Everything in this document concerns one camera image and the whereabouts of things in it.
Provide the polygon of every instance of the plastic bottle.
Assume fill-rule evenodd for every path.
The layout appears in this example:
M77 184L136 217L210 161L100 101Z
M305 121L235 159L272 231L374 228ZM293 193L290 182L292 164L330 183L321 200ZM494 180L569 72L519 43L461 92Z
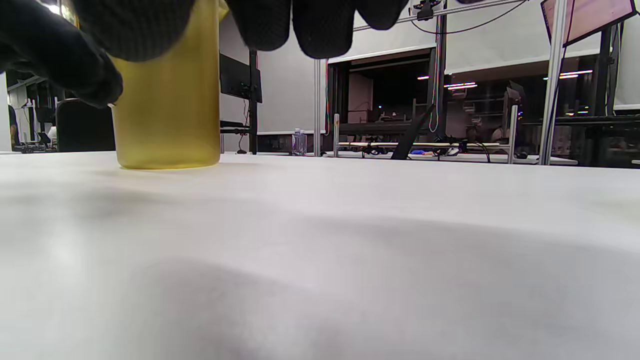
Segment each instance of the plastic bottle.
M197 0L182 38L162 57L113 59L124 93L113 108L118 162L171 169L220 160L218 1Z
M291 135L291 153L293 156L307 155L307 136L298 128Z

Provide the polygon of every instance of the white tabletop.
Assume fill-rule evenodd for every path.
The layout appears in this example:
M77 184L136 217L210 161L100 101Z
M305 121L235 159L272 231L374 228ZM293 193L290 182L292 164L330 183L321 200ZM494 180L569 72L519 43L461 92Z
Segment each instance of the white tabletop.
M355 151L340 151L338 155L341 158L360 158L362 159L362 152ZM390 159L393 152L380 155L364 154L365 159ZM333 151L330 151L326 155L327 157L333 156ZM434 156L432 152L425 153L425 155L409 155L412 160L425 160L425 161L438 161L438 157ZM507 154L489 154L489 158L492 163L506 164ZM462 163L486 163L485 154L458 154L455 156L441 156L439 161L455 161ZM538 162L538 155L528 155L526 159L513 159L516 164L536 164ZM570 159L562 159L551 157L551 165L578 165L578 161Z
M0 359L629 360L640 172L0 156Z

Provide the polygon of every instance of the screen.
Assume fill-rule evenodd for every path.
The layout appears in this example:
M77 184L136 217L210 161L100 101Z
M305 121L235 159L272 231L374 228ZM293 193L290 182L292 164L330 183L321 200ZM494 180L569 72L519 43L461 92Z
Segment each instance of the screen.
M555 10L556 0L542 2L542 12L547 23L549 39L551 39L551 30L554 27ZM634 0L567 0L564 46L576 43L635 14ZM569 24L571 24L570 34L568 33Z

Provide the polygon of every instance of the black glove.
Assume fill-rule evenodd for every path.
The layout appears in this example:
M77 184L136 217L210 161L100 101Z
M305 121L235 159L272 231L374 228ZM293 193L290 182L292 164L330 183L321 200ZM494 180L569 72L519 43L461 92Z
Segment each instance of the black glove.
M374 29L388 30L408 0L227 0L240 35L248 47L263 51L279 48L293 29L302 51L312 58L334 58L351 48L353 16Z
M302 51L333 58L351 47L355 10L374 29L391 28L408 0L227 0L248 47L278 49L293 27ZM180 38L195 0L74 0L82 29L117 58L157 58Z
M0 72L32 72L105 107L122 93L122 77L84 33L35 0L0 0Z

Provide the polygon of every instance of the office chair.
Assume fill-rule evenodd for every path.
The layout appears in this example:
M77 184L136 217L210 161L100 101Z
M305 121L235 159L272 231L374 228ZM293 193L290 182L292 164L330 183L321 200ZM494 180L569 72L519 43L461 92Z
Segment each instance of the office chair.
M56 110L58 151L113 151L116 149L111 109L98 109L80 99L67 99Z

